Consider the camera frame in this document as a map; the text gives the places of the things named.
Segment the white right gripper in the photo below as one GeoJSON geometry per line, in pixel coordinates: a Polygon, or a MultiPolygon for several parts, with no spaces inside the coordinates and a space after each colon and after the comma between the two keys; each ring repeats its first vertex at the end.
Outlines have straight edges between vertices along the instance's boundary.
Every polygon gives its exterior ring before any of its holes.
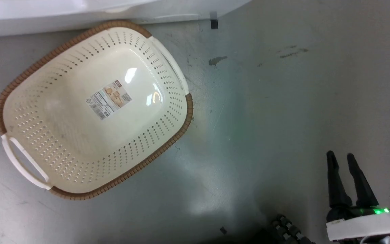
{"type": "MultiPolygon", "coordinates": [[[[339,164],[333,151],[328,151],[327,179],[329,206],[347,207],[352,205],[351,198],[346,194],[339,173],[339,164]]],[[[355,156],[347,154],[349,172],[353,177],[356,190],[357,207],[376,207],[379,205],[363,171],[355,156]]],[[[373,208],[369,214],[348,220],[340,219],[326,223],[327,235],[330,241],[359,241],[359,243],[389,243],[390,242],[390,209],[373,208]]]]}

